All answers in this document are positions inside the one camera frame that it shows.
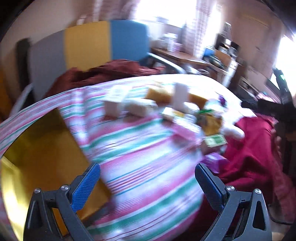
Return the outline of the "cream tall carton box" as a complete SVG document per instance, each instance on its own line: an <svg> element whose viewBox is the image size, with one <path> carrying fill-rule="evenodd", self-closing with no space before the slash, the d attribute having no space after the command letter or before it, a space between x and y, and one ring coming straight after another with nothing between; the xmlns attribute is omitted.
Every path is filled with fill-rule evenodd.
<svg viewBox="0 0 296 241"><path fill-rule="evenodd" d="M184 83L175 83L174 94L172 98L172 107L175 110L182 111L184 103L189 99L189 87Z"/></svg>

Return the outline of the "dark red blanket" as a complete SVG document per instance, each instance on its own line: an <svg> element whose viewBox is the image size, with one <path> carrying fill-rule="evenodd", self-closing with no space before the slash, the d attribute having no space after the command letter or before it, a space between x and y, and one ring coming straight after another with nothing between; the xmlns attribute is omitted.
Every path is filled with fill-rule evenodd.
<svg viewBox="0 0 296 241"><path fill-rule="evenodd" d="M60 75L53 83L52 87L44 95L44 98L54 96L61 92L96 85L129 77L158 75L163 73L164 66L148 68L141 66L137 61L125 59L112 60L104 65L82 71L78 68L70 68Z"/></svg>

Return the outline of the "yellow sponge block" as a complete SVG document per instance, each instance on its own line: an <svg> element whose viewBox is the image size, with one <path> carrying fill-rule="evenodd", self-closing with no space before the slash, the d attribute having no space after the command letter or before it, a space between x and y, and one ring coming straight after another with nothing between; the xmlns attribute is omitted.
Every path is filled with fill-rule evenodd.
<svg viewBox="0 0 296 241"><path fill-rule="evenodd" d="M149 88L145 99L150 99L156 103L170 103L173 92L162 88Z"/></svg>
<svg viewBox="0 0 296 241"><path fill-rule="evenodd" d="M195 93L189 93L189 102L196 104L199 109L203 109L207 101L207 98L204 98Z"/></svg>

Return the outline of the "green white slim box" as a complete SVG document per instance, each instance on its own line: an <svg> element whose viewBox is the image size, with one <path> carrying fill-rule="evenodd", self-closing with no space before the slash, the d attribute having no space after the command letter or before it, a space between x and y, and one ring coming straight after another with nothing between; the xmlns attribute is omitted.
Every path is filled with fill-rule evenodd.
<svg viewBox="0 0 296 241"><path fill-rule="evenodd" d="M210 148L220 147L227 144L227 140L221 134L206 136L204 142Z"/></svg>

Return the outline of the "purple snack packet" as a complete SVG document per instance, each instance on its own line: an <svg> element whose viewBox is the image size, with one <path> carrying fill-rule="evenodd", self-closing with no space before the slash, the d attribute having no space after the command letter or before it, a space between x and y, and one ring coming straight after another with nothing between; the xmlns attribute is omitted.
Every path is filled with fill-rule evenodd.
<svg viewBox="0 0 296 241"><path fill-rule="evenodd" d="M218 174L229 163L229 160L218 153L210 153L202 158L201 163L205 164L213 173Z"/></svg>

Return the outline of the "grey yellow blue headboard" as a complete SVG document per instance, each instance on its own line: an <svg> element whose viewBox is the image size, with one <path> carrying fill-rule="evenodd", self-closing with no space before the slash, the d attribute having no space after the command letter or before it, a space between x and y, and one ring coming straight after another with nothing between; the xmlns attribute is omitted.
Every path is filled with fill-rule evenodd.
<svg viewBox="0 0 296 241"><path fill-rule="evenodd" d="M117 59L144 63L148 53L148 28L135 21L93 22L53 33L28 51L34 99L43 99L54 81L70 68L88 70Z"/></svg>

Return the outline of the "striped bed sheet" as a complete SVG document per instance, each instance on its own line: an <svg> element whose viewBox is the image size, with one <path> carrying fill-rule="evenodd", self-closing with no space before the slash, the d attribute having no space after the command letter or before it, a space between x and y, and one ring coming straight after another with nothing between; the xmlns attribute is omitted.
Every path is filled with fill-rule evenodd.
<svg viewBox="0 0 296 241"><path fill-rule="evenodd" d="M142 97L149 82L167 87L186 80L199 95L221 94L232 123L254 113L226 87L196 75L158 75L116 80L38 101L1 124L1 152L35 121L57 108L88 159L100 164L103 182L115 208L89 231L95 240L171 240L192 223L202 201L194 178L197 152L177 140L159 114L112 120L104 116L103 100L113 85L132 85L131 97Z"/></svg>

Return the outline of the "yellow knitted sock ball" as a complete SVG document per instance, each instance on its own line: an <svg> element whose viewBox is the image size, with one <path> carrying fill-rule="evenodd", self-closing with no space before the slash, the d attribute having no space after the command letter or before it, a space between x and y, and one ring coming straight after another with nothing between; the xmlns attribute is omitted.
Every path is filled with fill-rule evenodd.
<svg viewBox="0 0 296 241"><path fill-rule="evenodd" d="M216 135L220 133L223 118L219 112L212 109L203 109L197 114L197 125L201 127L205 136Z"/></svg>

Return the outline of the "red cloth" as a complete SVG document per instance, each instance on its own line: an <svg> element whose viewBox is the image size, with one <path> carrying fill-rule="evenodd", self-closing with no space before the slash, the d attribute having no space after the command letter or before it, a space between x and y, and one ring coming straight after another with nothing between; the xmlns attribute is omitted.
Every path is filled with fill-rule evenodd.
<svg viewBox="0 0 296 241"><path fill-rule="evenodd" d="M295 187L282 171L282 161L276 148L274 118L264 115L243 117L235 125L241 128L243 140L228 138L224 157L229 161L222 167L219 178L240 191L259 188L266 204L278 201L284 221L295 219Z"/></svg>

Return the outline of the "wooden desk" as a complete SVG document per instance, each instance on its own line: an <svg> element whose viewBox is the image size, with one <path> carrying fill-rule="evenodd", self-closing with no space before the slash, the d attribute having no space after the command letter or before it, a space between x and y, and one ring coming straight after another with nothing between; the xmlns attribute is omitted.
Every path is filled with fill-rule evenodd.
<svg viewBox="0 0 296 241"><path fill-rule="evenodd" d="M152 48L152 52L183 66L189 73L196 69L205 70L208 76L229 89L236 89L246 75L246 66L239 64L230 55L214 49L206 49L202 59L184 52L170 52L161 48Z"/></svg>

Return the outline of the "gold tray box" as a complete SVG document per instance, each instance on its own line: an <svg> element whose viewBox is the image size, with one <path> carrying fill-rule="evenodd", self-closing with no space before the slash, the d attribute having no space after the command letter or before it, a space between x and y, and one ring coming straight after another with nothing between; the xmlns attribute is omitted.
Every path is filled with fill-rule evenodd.
<svg viewBox="0 0 296 241"><path fill-rule="evenodd" d="M32 194L59 189L72 181L93 163L83 154L59 111L54 109L29 126L9 146L1 158L1 192L6 214L18 240L23 231ZM103 214L111 192L100 177L77 215L87 227ZM69 232L57 209L53 209L61 234Z"/></svg>

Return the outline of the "white sock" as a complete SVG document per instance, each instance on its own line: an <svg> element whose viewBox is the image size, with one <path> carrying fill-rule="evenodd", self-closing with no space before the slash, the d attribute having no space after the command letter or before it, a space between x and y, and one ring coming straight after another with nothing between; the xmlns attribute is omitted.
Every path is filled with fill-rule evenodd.
<svg viewBox="0 0 296 241"><path fill-rule="evenodd" d="M158 109L154 100L144 98L130 98L125 104L125 110L130 114L145 117Z"/></svg>

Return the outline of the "white soap block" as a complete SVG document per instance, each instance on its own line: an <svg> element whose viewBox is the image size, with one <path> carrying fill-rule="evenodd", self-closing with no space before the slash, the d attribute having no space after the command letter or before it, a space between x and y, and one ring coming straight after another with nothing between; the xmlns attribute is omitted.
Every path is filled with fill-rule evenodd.
<svg viewBox="0 0 296 241"><path fill-rule="evenodd" d="M104 110L107 116L118 118L124 110L124 104L122 102L105 100Z"/></svg>

